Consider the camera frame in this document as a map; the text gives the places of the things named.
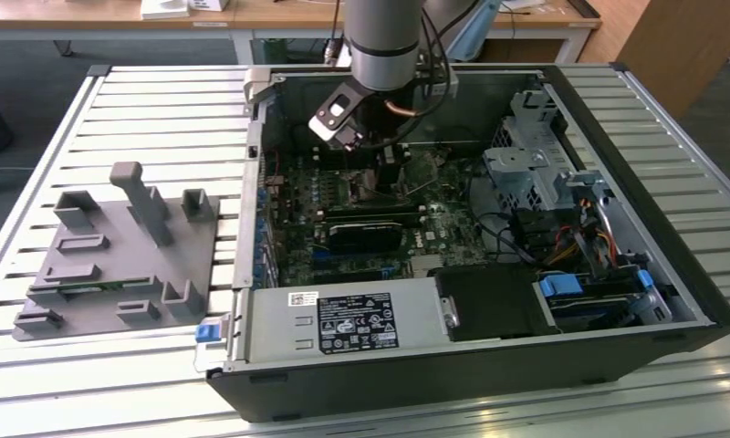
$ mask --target gray 3d-printed holder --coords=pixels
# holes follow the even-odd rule
[[[64,192],[62,221],[16,315],[12,338],[51,339],[196,324],[207,309],[218,199],[200,189],[162,200],[138,162],[110,182],[127,202]]]

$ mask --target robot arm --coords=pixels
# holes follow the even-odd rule
[[[442,35],[454,30],[446,52],[452,59],[472,58],[498,3],[499,0],[346,0],[343,32],[351,52],[351,78],[308,121],[308,128],[330,147],[378,149],[410,133],[420,118],[440,106],[451,88],[447,58],[434,57],[432,48],[443,50]],[[443,22],[438,32],[434,24]],[[428,35],[423,59],[422,31]],[[403,108],[412,106],[414,91],[422,86],[432,88],[426,95],[440,96],[426,102],[422,109]]]

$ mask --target slatted metal platform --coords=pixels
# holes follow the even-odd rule
[[[626,73],[563,71],[730,300],[730,182]],[[611,384],[278,424],[243,422],[204,384],[194,327],[15,342],[12,318],[58,223],[50,206],[64,190],[120,199],[106,183],[115,161],[143,163],[163,197],[190,186],[222,197],[208,313],[228,311],[243,74],[112,68],[86,78],[0,234],[0,436],[730,436],[730,336]]]

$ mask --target desk leg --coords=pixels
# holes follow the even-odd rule
[[[71,57],[72,56],[72,42],[68,39],[54,39],[52,40],[52,46],[56,47],[56,52],[59,52],[59,56],[62,57]]]
[[[231,30],[230,39],[234,45],[234,55],[238,58],[238,64],[252,65],[254,53],[251,51],[251,40],[254,39],[254,31],[251,29]]]
[[[579,28],[571,32],[556,52],[556,59],[554,60],[556,64],[571,64],[578,60],[590,32],[591,29],[587,28]]]

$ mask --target blue tab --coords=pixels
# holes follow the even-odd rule
[[[554,295],[579,295],[583,293],[579,280],[572,274],[546,276],[538,286],[544,297],[552,297]]]
[[[218,324],[200,324],[194,331],[194,340],[198,344],[220,340]]]
[[[643,285],[644,288],[651,289],[654,287],[652,276],[647,270],[640,269],[638,271],[638,280],[640,280],[640,284]]]

